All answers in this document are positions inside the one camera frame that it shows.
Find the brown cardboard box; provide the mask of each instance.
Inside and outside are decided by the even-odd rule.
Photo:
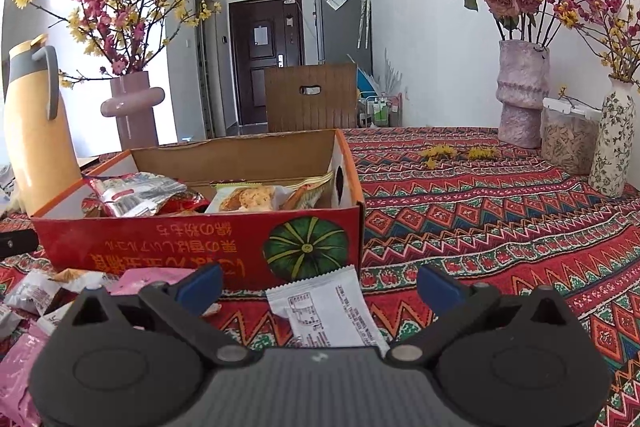
[[[355,64],[269,68],[269,132],[357,127]]]
[[[334,183],[316,208],[309,210],[83,217],[82,199],[91,189],[80,181],[33,217],[40,243],[56,269],[120,275],[135,267],[197,268],[217,261],[225,273],[225,288],[265,290],[314,275],[309,270],[328,271],[348,264],[358,268],[364,198],[340,130],[219,138],[125,151],[91,175],[139,171],[179,179],[208,198],[215,194],[215,182],[289,185],[331,171]],[[284,252],[276,251],[283,246]],[[296,266],[296,273],[287,272],[289,262]]]

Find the white container lid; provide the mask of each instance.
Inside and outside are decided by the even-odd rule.
[[[602,111],[584,105],[583,103],[574,102],[574,107],[568,100],[558,100],[557,98],[545,98],[542,105],[552,111],[558,111],[562,114],[575,114],[582,116],[585,120],[600,121]]]

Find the white floral vase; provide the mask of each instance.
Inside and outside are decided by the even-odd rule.
[[[626,172],[634,142],[636,104],[634,84],[611,79],[611,91],[602,105],[602,119],[591,166],[589,184],[601,194],[618,198],[625,189]]]

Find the black object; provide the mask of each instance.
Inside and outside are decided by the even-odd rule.
[[[221,277],[213,265],[137,296],[84,291],[31,371],[44,426],[592,427],[608,396],[604,360],[550,287],[502,296],[423,267],[418,291],[439,287],[446,313],[383,360],[246,349],[197,316]]]
[[[0,232],[0,261],[23,253],[31,253],[38,249],[38,234],[33,229]]]

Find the blue object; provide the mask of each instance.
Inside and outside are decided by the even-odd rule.
[[[175,301],[200,317],[222,295],[223,273],[219,264],[203,266],[175,285]]]
[[[417,286],[422,302],[438,317],[462,304],[470,294],[467,286],[428,266],[422,266],[418,270]]]
[[[360,68],[358,68],[358,73],[356,74],[356,85],[360,92],[377,92],[373,89],[373,86],[371,86],[367,75]]]

